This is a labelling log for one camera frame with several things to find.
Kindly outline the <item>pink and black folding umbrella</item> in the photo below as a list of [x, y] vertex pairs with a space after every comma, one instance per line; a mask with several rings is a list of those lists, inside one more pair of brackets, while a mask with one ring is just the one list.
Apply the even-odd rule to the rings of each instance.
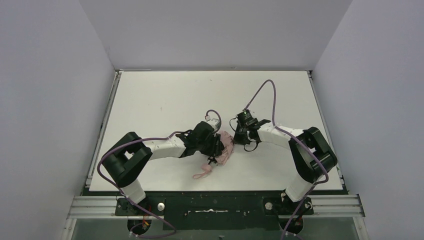
[[210, 163], [204, 163], [201, 166], [203, 173], [194, 174], [192, 176], [193, 179], [200, 179], [200, 178], [206, 177], [212, 172], [214, 165], [224, 166], [229, 160], [229, 158], [231, 157], [231, 155], [233, 154], [234, 148], [235, 148], [234, 137], [227, 131], [220, 131], [219, 134], [220, 134], [220, 141], [222, 142], [224, 147], [222, 154], [218, 157], [215, 157], [215, 160], [210, 160]]

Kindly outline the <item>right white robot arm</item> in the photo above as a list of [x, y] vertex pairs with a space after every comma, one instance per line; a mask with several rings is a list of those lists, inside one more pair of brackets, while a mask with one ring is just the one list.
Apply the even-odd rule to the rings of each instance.
[[285, 197], [299, 202], [318, 183], [328, 181], [328, 173], [338, 159], [316, 127], [294, 129], [276, 126], [271, 120], [258, 120], [245, 109], [236, 117], [234, 142], [238, 145], [270, 143], [291, 151], [297, 173], [284, 190]]

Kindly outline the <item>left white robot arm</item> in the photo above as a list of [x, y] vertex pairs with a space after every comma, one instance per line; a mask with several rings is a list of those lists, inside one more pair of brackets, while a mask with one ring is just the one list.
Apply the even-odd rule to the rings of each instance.
[[168, 137], [141, 138], [131, 131], [125, 134], [98, 164], [109, 174], [106, 179], [121, 194], [138, 204], [146, 198], [138, 177], [148, 161], [162, 158], [185, 158], [196, 152], [215, 160], [224, 151], [218, 119], [201, 121], [194, 129], [176, 131]]

